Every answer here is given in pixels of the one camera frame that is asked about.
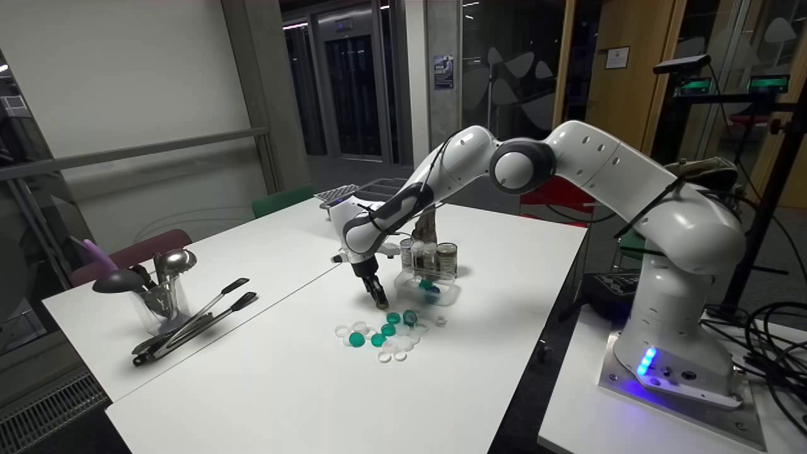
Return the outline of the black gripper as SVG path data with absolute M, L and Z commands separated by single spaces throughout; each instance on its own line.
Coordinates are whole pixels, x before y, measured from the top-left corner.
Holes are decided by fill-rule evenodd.
M 378 259 L 368 258 L 368 259 L 360 259 L 360 263 L 350 263 L 350 268 L 354 268 L 355 277 L 370 279 L 370 282 L 363 282 L 363 287 L 365 287 L 368 298 L 377 303 L 377 307 L 387 311 L 388 307 L 388 298 L 387 298 L 387 289 L 383 289 L 380 279 L 377 277 Z

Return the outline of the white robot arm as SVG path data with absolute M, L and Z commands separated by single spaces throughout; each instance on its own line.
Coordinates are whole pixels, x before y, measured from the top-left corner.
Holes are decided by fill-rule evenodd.
M 563 179 L 615 217 L 625 234 L 638 234 L 635 293 L 614 357 L 649 390 L 725 409 L 742 403 L 730 348 L 701 327 L 708 284 L 744 258 L 742 221 L 708 187 L 587 121 L 509 138 L 472 123 L 437 143 L 392 197 L 331 201 L 326 211 L 344 258 L 377 303 L 387 300 L 380 244 L 479 179 L 513 195 Z

